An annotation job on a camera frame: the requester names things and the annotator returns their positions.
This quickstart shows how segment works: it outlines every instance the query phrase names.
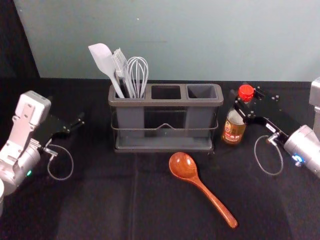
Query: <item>red bottle cap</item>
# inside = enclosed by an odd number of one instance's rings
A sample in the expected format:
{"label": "red bottle cap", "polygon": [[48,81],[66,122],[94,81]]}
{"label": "red bottle cap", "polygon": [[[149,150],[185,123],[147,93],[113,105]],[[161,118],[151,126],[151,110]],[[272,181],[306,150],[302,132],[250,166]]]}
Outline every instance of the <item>red bottle cap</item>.
{"label": "red bottle cap", "polygon": [[244,102],[250,102],[254,97],[254,88],[248,84],[239,87],[238,95]]}

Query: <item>black table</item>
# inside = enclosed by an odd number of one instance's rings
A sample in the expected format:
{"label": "black table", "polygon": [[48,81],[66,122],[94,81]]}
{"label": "black table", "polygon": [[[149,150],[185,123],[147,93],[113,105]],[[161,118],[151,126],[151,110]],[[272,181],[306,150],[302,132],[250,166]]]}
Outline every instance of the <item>black table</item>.
{"label": "black table", "polygon": [[[231,106],[228,92],[240,82],[214,83],[225,98],[218,117],[222,126]],[[280,95],[283,111],[312,127],[310,82],[252,84]],[[43,155],[32,175],[5,197],[0,239],[320,239],[320,179],[295,167],[283,150],[282,174],[263,173],[253,153],[256,139],[268,134],[263,127],[248,127],[239,146],[224,144],[220,127],[213,157],[191,153],[204,184],[238,220],[238,228],[230,229],[198,189],[170,174],[170,153],[114,153],[108,81],[1,79],[1,145],[8,139],[19,95],[28,90],[54,96],[51,113],[66,121],[84,111],[86,124],[58,141],[74,158],[69,180],[51,179]],[[276,150],[261,144],[258,155],[262,152],[267,156],[260,154],[262,164],[276,172]],[[56,164],[69,167],[68,162]]]}

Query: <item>cable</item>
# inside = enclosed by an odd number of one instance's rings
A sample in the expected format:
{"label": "cable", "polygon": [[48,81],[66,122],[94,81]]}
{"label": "cable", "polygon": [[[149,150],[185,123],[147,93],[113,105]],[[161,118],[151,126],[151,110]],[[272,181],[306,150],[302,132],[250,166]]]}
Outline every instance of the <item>cable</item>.
{"label": "cable", "polygon": [[277,145],[275,145],[275,148],[276,148],[276,150],[278,151],[278,154],[279,154],[279,156],[280,156],[280,161],[281,161],[281,167],[280,167],[280,170],[279,170],[278,172],[276,172],[276,173],[271,173],[271,172],[268,172],[267,170],[265,170],[265,169],[261,166],[261,164],[260,164],[260,162],[259,162],[259,159],[258,159],[258,157],[257,157],[256,149],[257,149],[257,144],[258,144],[259,140],[262,139],[262,138],[268,138],[268,137],[269,137],[268,135],[262,135],[262,136],[260,136],[260,137],[255,141],[254,150],[253,150],[253,151],[254,151],[254,156],[255,156],[256,162],[258,163],[258,165],[259,165],[259,167],[261,168],[262,171],[264,171],[266,174],[268,174],[268,175],[270,175],[270,176],[277,176],[277,175],[279,175],[279,174],[282,172],[282,170],[284,169],[284,159],[283,159],[283,157],[282,157],[282,155],[281,155],[281,152],[280,152],[280,150],[279,150],[279,148],[278,148]]}
{"label": "cable", "polygon": [[50,172],[50,164],[51,164],[51,162],[52,162],[52,159],[49,160],[48,165],[46,166],[46,169],[48,170],[48,173],[49,173],[50,177],[52,177],[54,180],[57,180],[57,181],[65,181],[65,180],[67,180],[68,178],[71,177],[72,173],[74,172],[74,159],[72,158],[71,153],[70,153],[67,149],[65,149],[63,146],[59,146],[59,145],[55,145],[55,144],[49,144],[48,146],[57,147],[57,148],[60,148],[60,149],[62,149],[62,150],[65,150],[66,153],[69,155],[70,160],[71,160],[71,172],[70,172],[70,174],[69,174],[68,176],[66,176],[66,177],[59,178],[59,177],[54,176],[54,175]]}

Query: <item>spoon handle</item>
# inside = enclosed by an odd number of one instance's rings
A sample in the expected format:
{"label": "spoon handle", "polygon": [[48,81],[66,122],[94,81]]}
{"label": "spoon handle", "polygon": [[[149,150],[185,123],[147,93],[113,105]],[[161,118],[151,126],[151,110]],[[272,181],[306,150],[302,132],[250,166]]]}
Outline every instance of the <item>spoon handle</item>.
{"label": "spoon handle", "polygon": [[200,179],[195,179],[193,183],[208,197],[208,199],[226,220],[228,225],[233,229],[236,228],[238,226],[238,222],[231,212],[229,212],[226,206],[200,181]]}

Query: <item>wall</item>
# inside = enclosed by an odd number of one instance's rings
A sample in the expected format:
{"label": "wall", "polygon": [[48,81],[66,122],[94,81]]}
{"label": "wall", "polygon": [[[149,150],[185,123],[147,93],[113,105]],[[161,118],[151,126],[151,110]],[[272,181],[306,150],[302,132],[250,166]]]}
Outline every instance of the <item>wall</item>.
{"label": "wall", "polygon": [[153,80],[312,81],[318,0],[15,0],[41,77],[104,78],[88,45],[144,56]]}

